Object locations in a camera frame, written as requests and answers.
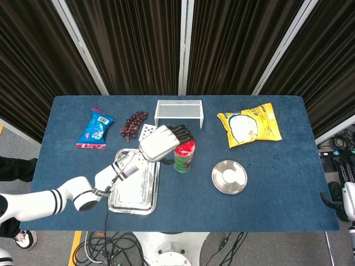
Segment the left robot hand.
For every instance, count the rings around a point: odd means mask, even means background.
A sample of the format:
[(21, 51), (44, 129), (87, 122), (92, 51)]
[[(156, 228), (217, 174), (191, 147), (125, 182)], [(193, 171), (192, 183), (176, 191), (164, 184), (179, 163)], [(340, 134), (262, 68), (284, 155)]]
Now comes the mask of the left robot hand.
[(148, 162), (158, 162), (178, 146), (194, 140), (185, 125), (161, 125), (139, 142), (139, 151)]

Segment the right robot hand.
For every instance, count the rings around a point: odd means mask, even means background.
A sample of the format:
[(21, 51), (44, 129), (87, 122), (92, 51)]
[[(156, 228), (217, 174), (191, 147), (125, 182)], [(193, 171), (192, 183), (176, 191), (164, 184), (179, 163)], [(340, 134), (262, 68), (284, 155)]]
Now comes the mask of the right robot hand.
[(322, 202), (329, 208), (346, 216), (346, 219), (354, 223), (354, 182), (345, 182), (341, 188), (342, 201), (330, 201), (325, 192), (320, 192)]

